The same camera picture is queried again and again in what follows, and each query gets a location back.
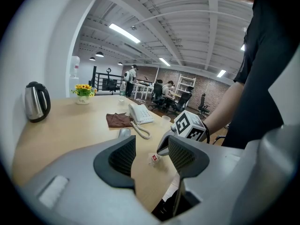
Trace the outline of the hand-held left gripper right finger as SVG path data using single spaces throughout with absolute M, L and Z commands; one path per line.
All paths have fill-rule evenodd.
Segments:
M 201 204 L 209 192 L 225 181 L 243 152 L 242 149 L 169 136 L 168 156 L 180 176 L 173 215 L 179 214 L 181 200 L 188 203 L 188 209 Z

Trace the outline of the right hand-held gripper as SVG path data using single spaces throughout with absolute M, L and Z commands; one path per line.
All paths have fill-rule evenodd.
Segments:
M 171 130 L 167 131 L 157 147 L 157 154 L 159 156 L 168 156 L 169 154 L 169 137 L 181 136 L 187 139 L 200 141 L 202 136 L 206 133 L 206 128 L 199 116 L 184 110 L 175 119 L 171 125 Z

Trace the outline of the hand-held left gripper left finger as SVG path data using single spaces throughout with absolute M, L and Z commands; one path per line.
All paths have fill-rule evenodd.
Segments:
M 158 225 L 135 195 L 135 144 L 131 135 L 61 155 L 24 185 L 30 205 L 50 224 Z

